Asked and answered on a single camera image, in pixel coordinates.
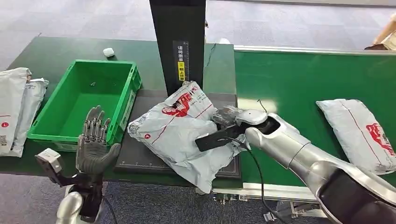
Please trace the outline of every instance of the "barcode label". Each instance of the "barcode label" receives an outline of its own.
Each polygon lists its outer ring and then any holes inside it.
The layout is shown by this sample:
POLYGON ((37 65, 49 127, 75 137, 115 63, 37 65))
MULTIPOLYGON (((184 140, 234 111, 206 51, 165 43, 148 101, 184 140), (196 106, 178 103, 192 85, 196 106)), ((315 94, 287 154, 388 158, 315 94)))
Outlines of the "barcode label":
POLYGON ((7 145, 7 140, 6 140, 6 135, 0 135, 0 145, 6 146, 7 145))

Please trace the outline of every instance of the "red stripe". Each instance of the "red stripe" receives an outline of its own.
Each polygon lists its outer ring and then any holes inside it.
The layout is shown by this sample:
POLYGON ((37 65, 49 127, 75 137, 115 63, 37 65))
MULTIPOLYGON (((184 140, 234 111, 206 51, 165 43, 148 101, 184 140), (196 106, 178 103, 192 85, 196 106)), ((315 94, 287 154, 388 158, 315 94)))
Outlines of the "red stripe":
POLYGON ((374 152, 373 148, 371 147, 370 143, 367 141, 366 137, 364 136, 363 131, 360 129, 360 127, 359 127, 358 123, 356 122, 355 117, 353 116, 353 114, 351 113, 351 111, 350 111, 346 106, 344 106, 344 104, 342 104, 341 101, 340 101, 340 103, 341 103, 341 105, 342 105, 345 109, 348 110, 349 114, 351 114, 352 118, 354 119, 354 122, 355 122, 356 126, 358 127, 358 129, 360 130, 361 134, 363 135, 364 140, 366 140, 366 142, 367 142, 368 146, 370 147, 371 151, 373 152, 373 154, 374 154, 374 155, 376 156, 376 158, 378 159, 378 162, 381 164, 380 159, 379 159, 378 156, 375 154, 375 152, 374 152))
POLYGON ((167 125, 165 125, 165 127, 163 128, 163 130, 161 131, 161 133, 160 133, 160 134, 158 135, 158 137, 153 141, 152 144, 154 144, 154 142, 157 141, 157 139, 160 138, 161 134, 165 131, 166 127, 173 121, 173 119, 175 119, 175 117, 173 117, 172 120, 170 120, 170 122, 169 122, 167 125))
POLYGON ((213 104, 210 104, 206 109, 204 109, 200 114, 198 114, 196 117, 194 117, 194 118, 197 118, 197 117, 199 117, 203 112, 205 112, 207 109, 209 109, 209 107, 211 107, 213 104))

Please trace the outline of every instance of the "red logo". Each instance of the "red logo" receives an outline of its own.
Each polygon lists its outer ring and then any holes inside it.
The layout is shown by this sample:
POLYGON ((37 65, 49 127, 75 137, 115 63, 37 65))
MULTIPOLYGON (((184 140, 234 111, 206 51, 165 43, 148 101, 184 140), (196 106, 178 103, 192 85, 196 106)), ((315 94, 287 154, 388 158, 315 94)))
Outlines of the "red logo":
POLYGON ((382 148, 386 149, 390 155, 395 156, 395 151, 393 151, 392 146, 390 145, 382 127, 379 124, 374 123, 372 125, 367 125, 366 128, 374 141, 380 144, 382 148))
POLYGON ((191 99, 191 94, 187 92, 180 96, 172 106, 164 107, 162 109, 162 113, 176 117, 187 116, 187 112, 190 109, 190 105, 188 103, 191 99))

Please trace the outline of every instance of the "black cable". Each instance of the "black cable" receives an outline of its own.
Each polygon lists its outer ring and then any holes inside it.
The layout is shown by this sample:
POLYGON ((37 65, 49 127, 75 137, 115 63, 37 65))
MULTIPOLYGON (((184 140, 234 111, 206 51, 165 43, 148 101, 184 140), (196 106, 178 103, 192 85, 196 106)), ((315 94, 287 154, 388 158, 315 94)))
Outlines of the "black cable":
POLYGON ((252 150, 250 150, 250 149, 248 148, 248 146, 247 146, 245 143, 243 143, 243 142, 241 142, 241 141, 239 141, 239 140, 237 140, 237 139, 234 139, 234 138, 231 138, 231 137, 226 137, 226 138, 227 138, 227 139, 230 139, 230 140, 233 140, 233 141, 235 141, 235 142, 238 142, 239 145, 242 146, 242 148, 246 149, 246 151, 248 151, 249 154, 252 156, 252 158, 253 158, 253 160, 255 161, 256 166, 257 166, 257 168, 258 168, 258 170, 259 170, 259 173, 260 173, 260 179, 261 179, 261 200, 262 200, 262 203, 264 204, 264 207, 265 207, 266 209, 268 209, 268 210, 271 212, 271 214, 274 215, 274 216, 275 216, 277 219, 279 219, 281 222, 283 222, 284 224, 288 224, 282 217, 280 217, 280 216, 278 215, 278 213, 277 213, 276 211, 272 210, 272 209, 267 205, 267 203, 265 202, 265 199, 264 199, 264 180, 263 180, 263 178, 262 178, 262 172, 261 172, 261 168, 260 168, 259 162, 257 161, 255 155, 253 155, 252 150))
POLYGON ((118 224, 117 223, 117 218, 115 217, 115 213, 114 213, 113 207, 111 206, 109 200, 105 196, 103 196, 103 200, 106 202, 107 206, 109 206, 110 212, 111 212, 111 214, 113 216, 113 219, 114 219, 114 223, 118 224))
POLYGON ((257 102, 260 102, 261 107, 265 110, 266 113, 268 113, 268 112, 267 112, 267 109, 265 109, 265 107, 262 105, 261 100, 258 99, 257 102))
POLYGON ((213 47, 211 48, 211 51, 209 52, 208 62, 207 62, 206 65, 204 66, 204 71, 203 71, 203 73, 205 73, 205 69, 206 69, 206 67, 208 67, 208 65, 209 65, 209 63, 210 63, 210 59, 211 59, 211 57, 212 57, 212 53, 213 53, 214 49, 216 48, 216 45, 217 45, 217 43, 214 43, 214 44, 213 44, 213 47))

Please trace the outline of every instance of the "white plastic mailing bag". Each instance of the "white plastic mailing bag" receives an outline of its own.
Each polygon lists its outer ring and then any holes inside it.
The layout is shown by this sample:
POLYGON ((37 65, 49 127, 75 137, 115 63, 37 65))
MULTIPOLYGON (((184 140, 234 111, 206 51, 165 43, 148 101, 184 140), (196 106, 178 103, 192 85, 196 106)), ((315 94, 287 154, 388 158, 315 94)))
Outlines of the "white plastic mailing bag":
POLYGON ((359 100, 317 101, 349 161, 377 175, 396 169, 396 154, 374 115, 359 100))
POLYGON ((15 129, 14 143, 8 153, 0 156, 22 157, 23 145, 25 144, 28 131, 40 108, 40 104, 47 90, 48 81, 43 78, 32 79, 25 85, 22 97, 21 112, 15 129))
POLYGON ((240 149, 229 143, 200 152, 195 139, 217 131, 210 121, 216 111, 195 82, 178 91, 128 125, 131 137, 143 142, 177 174, 205 193, 212 189, 215 174, 226 167, 240 149))
POLYGON ((0 72, 0 154, 11 149, 29 75, 27 68, 0 72))

